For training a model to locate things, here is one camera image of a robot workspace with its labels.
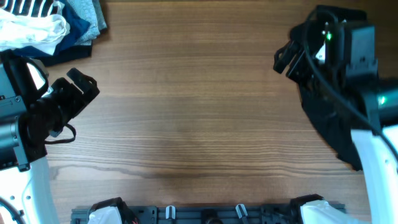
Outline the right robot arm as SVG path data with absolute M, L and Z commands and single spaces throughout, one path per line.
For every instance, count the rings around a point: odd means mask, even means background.
M 376 29 L 361 10 L 317 6 L 274 55 L 339 160 L 364 174 L 371 221 L 397 222 L 397 80 L 382 79 Z

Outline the white t-shirt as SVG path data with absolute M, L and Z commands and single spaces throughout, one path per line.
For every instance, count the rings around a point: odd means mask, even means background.
M 70 33 L 63 1 L 1 1 L 1 51 L 33 47 L 53 55 Z

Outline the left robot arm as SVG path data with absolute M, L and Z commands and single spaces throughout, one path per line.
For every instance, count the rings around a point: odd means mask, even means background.
M 5 223 L 58 223 L 46 145 L 100 93 L 72 68 L 48 83 L 40 60 L 1 53 L 1 215 Z

